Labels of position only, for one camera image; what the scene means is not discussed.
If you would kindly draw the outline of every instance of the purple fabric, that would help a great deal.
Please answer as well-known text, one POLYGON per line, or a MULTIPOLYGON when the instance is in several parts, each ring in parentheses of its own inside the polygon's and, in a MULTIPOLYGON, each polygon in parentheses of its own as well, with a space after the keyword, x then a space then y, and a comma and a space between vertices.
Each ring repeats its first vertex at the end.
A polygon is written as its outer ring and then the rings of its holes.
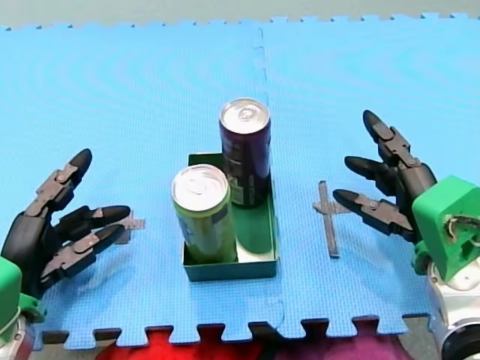
POLYGON ((358 336, 319 339, 280 350, 275 360, 413 360, 396 336, 380 336, 375 326, 357 324, 358 336))

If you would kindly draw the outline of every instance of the aluminum can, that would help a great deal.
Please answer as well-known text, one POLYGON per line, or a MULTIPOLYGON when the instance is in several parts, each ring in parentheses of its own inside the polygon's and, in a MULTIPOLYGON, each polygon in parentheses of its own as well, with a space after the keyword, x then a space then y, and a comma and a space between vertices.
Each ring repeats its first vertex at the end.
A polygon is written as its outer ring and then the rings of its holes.
POLYGON ((172 182, 178 223, 191 258, 199 264, 236 261, 230 186, 217 167, 200 164, 172 182))
POLYGON ((237 99, 221 110, 223 171, 238 206, 259 206, 268 196, 270 127, 268 109, 256 100, 237 99))

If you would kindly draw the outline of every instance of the gray floor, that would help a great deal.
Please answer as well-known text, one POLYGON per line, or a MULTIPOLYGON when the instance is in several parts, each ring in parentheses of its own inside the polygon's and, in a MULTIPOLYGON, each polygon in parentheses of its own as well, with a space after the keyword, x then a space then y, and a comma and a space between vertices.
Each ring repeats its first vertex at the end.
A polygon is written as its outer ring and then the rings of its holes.
MULTIPOLYGON (((141 25, 153 21, 175 23, 195 20, 207 23, 211 19, 235 22, 240 19, 268 21, 270 17, 288 16, 297 20, 301 16, 318 16, 329 19, 335 15, 347 15, 357 20, 361 15, 376 14, 388 19, 391 14, 419 17, 422 12, 437 12, 447 17, 452 12, 466 12, 470 17, 480 15, 478 0, 0 0, 0 24, 12 28, 24 25, 48 26, 69 23, 81 26, 85 23, 112 25, 135 23, 141 25)), ((434 360, 436 353, 426 319, 408 319, 409 334, 400 337, 403 345, 415 360, 434 360)), ((35 360, 94 359, 98 350, 65 352, 60 346, 49 346, 32 356, 35 360)))

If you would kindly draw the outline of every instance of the purple can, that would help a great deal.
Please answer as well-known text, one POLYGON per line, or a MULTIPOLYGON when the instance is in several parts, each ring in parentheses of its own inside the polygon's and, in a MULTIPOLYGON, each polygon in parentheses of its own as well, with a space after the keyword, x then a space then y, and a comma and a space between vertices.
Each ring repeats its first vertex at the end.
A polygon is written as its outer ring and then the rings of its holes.
POLYGON ((270 115, 253 99, 227 103, 220 114, 223 171, 232 202, 253 208, 262 204, 270 189, 270 115))

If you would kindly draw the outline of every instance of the robotic hand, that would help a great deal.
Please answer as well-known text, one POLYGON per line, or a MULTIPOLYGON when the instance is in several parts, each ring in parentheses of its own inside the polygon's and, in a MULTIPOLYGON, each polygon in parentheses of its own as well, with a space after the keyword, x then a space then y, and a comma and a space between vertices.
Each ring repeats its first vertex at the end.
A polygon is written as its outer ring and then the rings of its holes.
POLYGON ((127 206, 90 210, 82 206, 50 224, 63 210, 92 162, 82 150, 63 170, 38 188, 36 199, 18 214, 0 253, 0 359, 24 360, 34 342, 31 323, 46 315, 40 299, 62 278, 71 278, 95 262, 125 231, 113 224, 130 214, 127 206), (104 227, 93 233, 93 229, 104 227))
POLYGON ((383 162, 348 156, 345 164, 396 204, 350 190, 333 196, 370 227, 415 245, 413 265, 427 275, 441 359, 480 359, 480 187, 454 176, 437 182, 395 127, 368 110, 363 122, 383 162))

